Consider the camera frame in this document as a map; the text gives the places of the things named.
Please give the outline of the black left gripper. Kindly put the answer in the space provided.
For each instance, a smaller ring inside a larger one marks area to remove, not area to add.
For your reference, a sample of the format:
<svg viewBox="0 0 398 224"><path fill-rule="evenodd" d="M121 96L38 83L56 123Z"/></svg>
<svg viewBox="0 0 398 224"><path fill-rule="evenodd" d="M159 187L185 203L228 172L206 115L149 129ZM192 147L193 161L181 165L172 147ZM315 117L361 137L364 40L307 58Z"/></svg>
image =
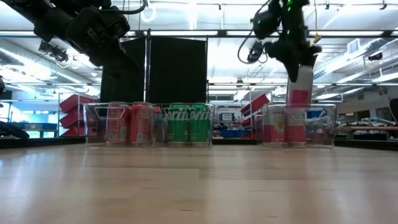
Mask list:
<svg viewBox="0 0 398 224"><path fill-rule="evenodd" d="M86 7L67 25L67 41L78 51L89 55L90 62L102 66L112 77L139 71L136 61L128 56L118 38L130 29L119 8Z"/></svg>

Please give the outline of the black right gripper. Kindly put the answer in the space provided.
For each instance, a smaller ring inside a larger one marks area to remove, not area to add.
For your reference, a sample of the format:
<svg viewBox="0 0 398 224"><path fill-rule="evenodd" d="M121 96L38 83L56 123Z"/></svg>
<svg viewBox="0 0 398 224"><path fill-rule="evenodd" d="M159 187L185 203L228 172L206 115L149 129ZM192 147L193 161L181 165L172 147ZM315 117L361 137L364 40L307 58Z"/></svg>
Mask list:
<svg viewBox="0 0 398 224"><path fill-rule="evenodd" d="M266 53L270 58L284 63L289 80L295 83L299 76L301 65L314 65L318 54L322 51L319 45L296 45L289 40L266 42Z"/></svg>

